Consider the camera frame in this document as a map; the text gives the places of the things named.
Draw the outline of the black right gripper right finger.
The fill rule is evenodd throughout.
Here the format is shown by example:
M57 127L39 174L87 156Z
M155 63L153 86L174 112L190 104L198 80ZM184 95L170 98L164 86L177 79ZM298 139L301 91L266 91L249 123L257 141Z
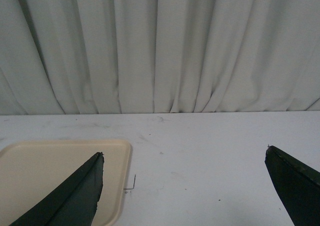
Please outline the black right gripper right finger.
M295 226L320 224L320 173L275 146L265 165L272 184Z

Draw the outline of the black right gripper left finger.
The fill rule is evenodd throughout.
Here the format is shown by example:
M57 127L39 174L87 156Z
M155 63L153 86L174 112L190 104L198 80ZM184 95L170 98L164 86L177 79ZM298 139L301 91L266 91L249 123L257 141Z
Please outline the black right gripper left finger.
M103 189L104 155L95 153L12 226L90 226Z

